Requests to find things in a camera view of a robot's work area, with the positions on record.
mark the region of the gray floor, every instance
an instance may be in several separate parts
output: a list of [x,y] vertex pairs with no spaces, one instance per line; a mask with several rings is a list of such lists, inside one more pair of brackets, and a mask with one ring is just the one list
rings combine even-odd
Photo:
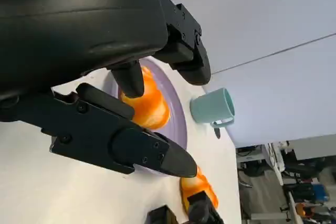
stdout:
[[[240,191],[240,200],[244,210],[250,213],[280,212],[280,207],[286,207],[286,199],[282,192],[275,173],[266,171],[264,176],[257,178],[247,177],[240,172],[243,181],[252,184],[253,188],[244,188]],[[286,224],[285,220],[254,221],[253,224]]]

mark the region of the white tabletop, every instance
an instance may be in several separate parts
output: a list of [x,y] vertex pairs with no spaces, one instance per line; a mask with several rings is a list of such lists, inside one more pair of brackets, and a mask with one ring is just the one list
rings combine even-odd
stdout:
[[[218,140],[209,125],[191,118],[189,100],[204,93],[166,64],[164,69],[181,99],[187,150],[202,168],[219,199],[227,224],[241,223],[235,147],[224,129]],[[106,70],[58,87],[67,93],[78,83],[101,88]],[[21,122],[0,123],[0,223],[143,224],[146,213],[167,204],[181,223],[179,179],[136,171],[131,175],[49,153],[50,137]]]

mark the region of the orange toy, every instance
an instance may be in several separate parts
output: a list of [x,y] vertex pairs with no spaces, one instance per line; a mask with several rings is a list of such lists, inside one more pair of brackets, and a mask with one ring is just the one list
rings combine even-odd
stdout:
[[211,185],[206,177],[203,175],[201,169],[197,166],[197,175],[194,178],[181,178],[181,193],[184,210],[188,213],[189,201],[188,197],[198,194],[201,191],[205,191],[214,207],[218,207],[218,199],[215,195]]
[[135,115],[132,121],[142,127],[156,130],[166,125],[170,119],[170,109],[161,91],[157,88],[153,74],[147,67],[141,67],[144,94],[139,98],[128,98],[121,93],[121,100],[132,106]]

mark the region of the black robotic arm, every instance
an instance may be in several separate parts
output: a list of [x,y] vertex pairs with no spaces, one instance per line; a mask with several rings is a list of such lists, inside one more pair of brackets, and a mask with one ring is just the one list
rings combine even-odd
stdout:
[[[0,121],[41,127],[53,136],[53,153],[108,169],[130,173],[140,164],[194,176],[191,156],[132,123],[131,107],[87,84],[68,96],[51,87],[108,68],[127,96],[140,97],[139,59],[150,55],[187,82],[206,84],[201,35],[193,16],[171,0],[0,0]],[[174,168],[176,157],[186,166]]]

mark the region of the teal mug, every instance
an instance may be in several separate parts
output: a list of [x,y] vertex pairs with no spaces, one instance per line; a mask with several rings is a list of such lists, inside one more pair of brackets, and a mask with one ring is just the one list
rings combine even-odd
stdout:
[[190,111],[196,123],[209,123],[213,128],[225,127],[235,121],[235,107],[225,88],[190,101]]

